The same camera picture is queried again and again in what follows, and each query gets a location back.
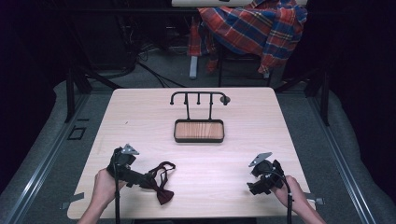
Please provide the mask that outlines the black hook rack wooden tray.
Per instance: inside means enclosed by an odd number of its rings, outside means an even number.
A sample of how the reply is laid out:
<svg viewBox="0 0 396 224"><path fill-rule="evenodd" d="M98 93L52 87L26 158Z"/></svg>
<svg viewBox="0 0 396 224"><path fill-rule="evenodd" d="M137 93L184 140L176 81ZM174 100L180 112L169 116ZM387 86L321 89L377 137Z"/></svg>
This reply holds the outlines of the black hook rack wooden tray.
<svg viewBox="0 0 396 224"><path fill-rule="evenodd" d="M226 106L231 98L221 91L175 91L171 94L170 105L175 103L178 95L183 96L183 105L186 108L186 118L177 119L174 124L174 139L177 143L222 143L225 138L225 127L222 119L213 119L213 105L215 96ZM190 97L194 96L195 103L201 105L201 98L208 100L208 117L193 119L191 117Z"/></svg>

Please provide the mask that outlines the person's left hand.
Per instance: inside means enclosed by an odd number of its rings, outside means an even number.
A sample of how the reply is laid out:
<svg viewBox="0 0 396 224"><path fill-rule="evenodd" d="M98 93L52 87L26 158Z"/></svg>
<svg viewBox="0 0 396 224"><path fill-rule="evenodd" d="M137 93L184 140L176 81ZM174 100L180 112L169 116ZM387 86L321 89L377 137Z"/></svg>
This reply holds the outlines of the person's left hand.
<svg viewBox="0 0 396 224"><path fill-rule="evenodd" d="M90 208L103 212L115 199L116 182L106 170L100 170L94 179Z"/></svg>

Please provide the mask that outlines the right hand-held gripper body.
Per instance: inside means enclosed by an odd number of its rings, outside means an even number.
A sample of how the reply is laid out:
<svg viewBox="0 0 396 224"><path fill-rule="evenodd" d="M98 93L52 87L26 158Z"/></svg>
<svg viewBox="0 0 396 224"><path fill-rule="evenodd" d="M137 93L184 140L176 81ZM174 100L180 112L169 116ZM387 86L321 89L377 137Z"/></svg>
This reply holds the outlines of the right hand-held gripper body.
<svg viewBox="0 0 396 224"><path fill-rule="evenodd" d="M252 167L251 174L259 178L257 182L265 183L269 189L273 187L281 188L284 172L277 160L268 161L271 155L272 152L260 153L248 166Z"/></svg>

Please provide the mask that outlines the dark red bow tie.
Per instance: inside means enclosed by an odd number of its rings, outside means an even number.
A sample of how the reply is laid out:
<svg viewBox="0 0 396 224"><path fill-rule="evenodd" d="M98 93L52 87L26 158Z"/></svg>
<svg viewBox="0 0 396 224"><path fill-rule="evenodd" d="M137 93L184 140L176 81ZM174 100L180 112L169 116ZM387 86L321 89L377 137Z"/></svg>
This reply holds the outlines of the dark red bow tie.
<svg viewBox="0 0 396 224"><path fill-rule="evenodd" d="M144 176L153 177L156 181L155 189L157 200L160 205L169 203L175 193L172 190L166 189L165 185L168 182L168 172L175 170L176 166L170 161L163 161L157 167L149 170Z"/></svg>

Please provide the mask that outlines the grey table clamp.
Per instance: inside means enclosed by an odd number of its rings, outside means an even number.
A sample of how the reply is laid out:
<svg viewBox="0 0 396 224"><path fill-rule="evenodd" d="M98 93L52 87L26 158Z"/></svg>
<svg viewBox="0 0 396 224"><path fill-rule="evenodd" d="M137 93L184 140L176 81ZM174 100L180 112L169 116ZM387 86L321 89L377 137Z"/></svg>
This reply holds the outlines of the grey table clamp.
<svg viewBox="0 0 396 224"><path fill-rule="evenodd" d="M305 197L308 201L313 202L315 204L324 205L325 201L323 198L317 197L314 193L306 192Z"/></svg>
<svg viewBox="0 0 396 224"><path fill-rule="evenodd" d="M83 192L75 194L75 195L71 196L66 202L61 203L60 209L65 210L70 206L71 203L82 200L83 198L84 198Z"/></svg>

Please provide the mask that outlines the person's right hand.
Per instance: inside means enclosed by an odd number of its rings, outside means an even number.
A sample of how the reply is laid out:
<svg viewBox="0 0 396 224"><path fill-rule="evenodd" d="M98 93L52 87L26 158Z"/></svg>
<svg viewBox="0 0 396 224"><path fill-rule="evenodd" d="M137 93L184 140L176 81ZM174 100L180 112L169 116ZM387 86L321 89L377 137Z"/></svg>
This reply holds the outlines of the person's right hand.
<svg viewBox="0 0 396 224"><path fill-rule="evenodd" d="M298 202L307 201L300 184L291 175L286 176L286 184L284 184L281 188L273 187L271 188L271 191L285 207L287 207L289 204L289 196L291 197L292 202L295 200Z"/></svg>

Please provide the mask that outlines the white table leg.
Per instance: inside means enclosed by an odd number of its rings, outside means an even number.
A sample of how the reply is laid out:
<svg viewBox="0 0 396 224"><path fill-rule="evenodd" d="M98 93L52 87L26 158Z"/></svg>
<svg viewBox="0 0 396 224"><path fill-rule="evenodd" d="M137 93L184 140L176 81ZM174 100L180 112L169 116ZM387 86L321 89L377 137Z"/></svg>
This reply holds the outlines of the white table leg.
<svg viewBox="0 0 396 224"><path fill-rule="evenodd" d="M189 72L190 79L196 79L197 72L198 72L198 58L196 56L191 56L190 72Z"/></svg>

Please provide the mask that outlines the plaid shirt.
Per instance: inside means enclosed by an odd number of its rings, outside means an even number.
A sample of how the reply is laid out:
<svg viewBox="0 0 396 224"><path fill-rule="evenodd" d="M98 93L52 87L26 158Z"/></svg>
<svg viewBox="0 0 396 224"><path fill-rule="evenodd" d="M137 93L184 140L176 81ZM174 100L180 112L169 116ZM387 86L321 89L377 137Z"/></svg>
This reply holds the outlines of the plaid shirt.
<svg viewBox="0 0 396 224"><path fill-rule="evenodd" d="M222 45L260 57L258 72L266 77L293 53L308 15L295 0L253 0L244 7L200 7L198 12L191 21L190 56L211 55L207 69L212 71Z"/></svg>

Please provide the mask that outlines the black chair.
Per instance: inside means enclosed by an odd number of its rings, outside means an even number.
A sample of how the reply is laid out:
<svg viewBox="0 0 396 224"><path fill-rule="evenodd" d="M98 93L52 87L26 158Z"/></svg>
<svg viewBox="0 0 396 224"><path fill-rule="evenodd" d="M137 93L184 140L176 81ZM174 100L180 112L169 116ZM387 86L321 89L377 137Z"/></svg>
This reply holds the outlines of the black chair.
<svg viewBox="0 0 396 224"><path fill-rule="evenodd" d="M258 72L261 58L254 54L236 54L225 47L219 49L220 87L269 87L273 71Z"/></svg>

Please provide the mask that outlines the black metal stand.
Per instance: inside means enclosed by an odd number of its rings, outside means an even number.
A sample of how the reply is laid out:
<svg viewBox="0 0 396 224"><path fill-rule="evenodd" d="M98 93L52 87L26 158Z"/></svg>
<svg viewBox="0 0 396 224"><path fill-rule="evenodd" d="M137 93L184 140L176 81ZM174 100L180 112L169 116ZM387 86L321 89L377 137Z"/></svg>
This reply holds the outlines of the black metal stand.
<svg viewBox="0 0 396 224"><path fill-rule="evenodd" d="M281 93L303 81L307 82L304 89L304 95L306 97L316 97L319 95L319 116L323 123L329 126L330 75L324 68L315 68L298 77L294 77L280 87L275 88L275 92Z"/></svg>
<svg viewBox="0 0 396 224"><path fill-rule="evenodd" d="M76 91L79 91L82 94L90 94L92 92L92 85L88 80L89 77L99 81L105 86L108 86L112 90L120 89L120 85L102 77L88 67L78 64L72 65L66 74L65 80L67 102L65 123L69 122L76 113Z"/></svg>

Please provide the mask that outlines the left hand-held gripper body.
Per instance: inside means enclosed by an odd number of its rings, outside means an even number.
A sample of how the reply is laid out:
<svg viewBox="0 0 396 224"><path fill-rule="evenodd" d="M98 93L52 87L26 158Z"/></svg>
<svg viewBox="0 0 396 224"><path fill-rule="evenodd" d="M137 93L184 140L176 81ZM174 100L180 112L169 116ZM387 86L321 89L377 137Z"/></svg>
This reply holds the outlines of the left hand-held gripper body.
<svg viewBox="0 0 396 224"><path fill-rule="evenodd" d="M129 188L133 185L141 185L145 180L143 174L130 168L136 155L138 155L138 152L129 144L118 147L113 151L110 163L106 168L113 178L125 181Z"/></svg>

